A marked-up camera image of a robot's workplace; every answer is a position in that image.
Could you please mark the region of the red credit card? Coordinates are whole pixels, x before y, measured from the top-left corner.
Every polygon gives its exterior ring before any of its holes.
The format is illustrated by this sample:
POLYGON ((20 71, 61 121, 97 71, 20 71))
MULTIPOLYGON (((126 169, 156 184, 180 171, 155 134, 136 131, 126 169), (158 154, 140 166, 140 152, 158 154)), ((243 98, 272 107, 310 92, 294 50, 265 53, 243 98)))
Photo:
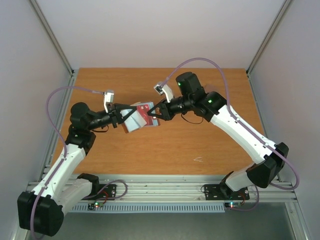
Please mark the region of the red credit card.
POLYGON ((146 122, 146 126, 156 126, 156 121, 148 115, 148 111, 150 110, 150 106, 146 103, 138 104, 137 105, 137 111, 139 114, 143 117, 143 119, 146 122))

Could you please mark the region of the brown leather card holder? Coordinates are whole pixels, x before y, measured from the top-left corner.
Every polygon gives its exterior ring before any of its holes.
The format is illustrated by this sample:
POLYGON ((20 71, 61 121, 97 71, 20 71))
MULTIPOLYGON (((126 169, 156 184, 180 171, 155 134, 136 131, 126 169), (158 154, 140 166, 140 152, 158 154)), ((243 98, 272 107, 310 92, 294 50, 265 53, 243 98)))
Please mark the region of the brown leather card holder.
POLYGON ((143 127, 160 126, 160 121, 156 117, 148 115, 148 111, 154 107, 152 101, 136 102, 131 106, 135 106, 136 110, 123 123, 123 127, 127 133, 143 127))

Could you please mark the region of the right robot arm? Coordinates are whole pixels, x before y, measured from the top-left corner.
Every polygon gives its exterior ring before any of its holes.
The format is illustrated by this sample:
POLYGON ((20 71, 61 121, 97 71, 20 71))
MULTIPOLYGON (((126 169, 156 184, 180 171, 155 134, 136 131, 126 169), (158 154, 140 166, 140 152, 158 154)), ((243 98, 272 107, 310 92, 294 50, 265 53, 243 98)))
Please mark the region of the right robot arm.
POLYGON ((194 112, 214 126, 227 133, 251 157, 248 167, 232 171, 219 184, 219 195, 231 199, 239 190, 255 185, 267 188, 285 165, 289 148, 281 142, 276 144, 250 126, 227 100, 216 91, 206 92, 196 74, 185 72, 176 78, 181 96, 175 97, 172 89, 159 82, 156 92, 165 95, 147 114, 164 121, 170 121, 178 114, 194 112))

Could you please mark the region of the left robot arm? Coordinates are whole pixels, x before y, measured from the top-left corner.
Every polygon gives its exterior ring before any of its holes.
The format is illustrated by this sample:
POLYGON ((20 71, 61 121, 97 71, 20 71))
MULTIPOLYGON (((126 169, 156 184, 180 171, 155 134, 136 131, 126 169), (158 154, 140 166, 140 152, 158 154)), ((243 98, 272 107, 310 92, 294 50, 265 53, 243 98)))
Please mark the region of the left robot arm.
POLYGON ((83 173, 68 188, 66 183, 75 168, 88 155, 96 135, 94 131, 112 125, 116 128, 137 110, 127 104, 107 104, 106 110, 92 111, 84 102, 71 107, 68 136, 64 147, 44 179, 32 191, 17 199, 19 226, 46 236, 54 236, 65 215, 81 200, 96 199, 101 193, 99 178, 83 173))

